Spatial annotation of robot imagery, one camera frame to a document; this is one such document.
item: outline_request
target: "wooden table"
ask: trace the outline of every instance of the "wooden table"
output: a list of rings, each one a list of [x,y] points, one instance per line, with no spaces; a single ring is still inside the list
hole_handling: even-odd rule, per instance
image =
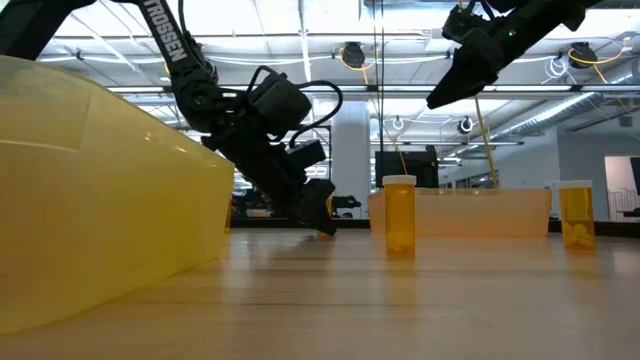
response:
[[[233,230],[220,261],[75,318],[0,336],[0,359],[633,359],[640,243],[382,239]]]

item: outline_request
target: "ceiling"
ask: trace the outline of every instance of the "ceiling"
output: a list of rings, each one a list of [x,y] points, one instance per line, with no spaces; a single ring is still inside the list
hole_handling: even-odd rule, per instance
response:
[[[177,15],[177,0],[168,2]],[[381,83],[384,76],[384,84],[436,84],[451,65],[446,52],[457,46],[440,34],[450,9],[457,2],[385,0],[385,3],[390,6],[385,8],[384,18],[377,14],[374,19],[371,9],[362,6],[361,0],[186,0],[185,18],[189,31],[203,44],[205,55],[218,68],[223,85],[247,84],[257,65],[262,63],[287,73],[294,83],[324,79],[339,85],[361,85]],[[552,63],[552,58],[558,51],[566,52],[572,42],[588,41],[599,59],[620,54],[616,61],[600,67],[606,76],[610,69],[635,58],[636,51],[640,50],[640,36],[635,36],[636,31],[640,31],[638,7],[589,10],[578,31],[571,32],[564,26],[553,30],[521,60],[505,68],[497,84],[599,82],[593,68],[565,71],[566,64]],[[480,7],[477,8],[476,12],[482,13]],[[366,72],[353,71],[338,58],[332,58],[345,41],[359,41],[371,63],[375,49],[383,44],[383,27],[384,66],[373,66]],[[129,4],[96,1],[74,11],[38,60],[105,86],[169,85],[164,62],[140,11]],[[171,126],[182,124],[184,119],[171,96],[162,96],[165,98],[158,105],[141,107]],[[446,140],[458,136],[455,120],[465,116],[477,120],[473,100],[427,111],[424,97],[384,99],[383,118],[392,137]],[[335,104],[331,97],[312,98],[316,118],[328,113]],[[517,99],[483,98],[480,107],[489,128],[497,129],[545,100],[540,94]],[[361,101],[368,103],[372,118],[377,119],[373,100],[363,98]],[[576,121],[597,116],[600,114],[594,111]],[[589,131],[605,127],[594,126]],[[197,134],[188,135],[197,139]],[[306,134],[307,138],[317,136]],[[372,132],[372,138],[377,136],[377,132]]]

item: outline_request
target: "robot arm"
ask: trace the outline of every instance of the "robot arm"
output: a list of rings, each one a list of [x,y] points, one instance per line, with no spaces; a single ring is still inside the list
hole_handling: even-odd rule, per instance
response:
[[[0,13],[0,54],[35,60],[64,19],[93,2],[10,0]],[[213,67],[188,32],[181,31],[166,0],[116,2],[140,8],[165,59],[178,108],[193,129],[210,134],[202,137],[203,144],[232,161],[277,213],[324,233],[335,233],[325,206],[335,186],[329,180],[308,180],[304,170],[325,159],[320,142],[291,144],[289,149],[272,142],[279,142],[287,131],[300,129],[311,110],[300,88],[325,85],[337,90],[338,105],[332,114],[342,104],[340,90],[325,81],[295,85],[285,74],[266,66],[257,69],[246,91],[220,88]],[[254,89],[262,71],[268,74]],[[302,127],[296,136],[307,128]]]
[[[427,98],[430,109],[478,94],[498,79],[498,72],[558,25],[578,29],[588,7],[600,0],[481,0],[490,20],[474,14],[476,0],[466,8],[456,5],[442,35],[462,46],[453,64]],[[506,16],[494,17],[493,6]]]

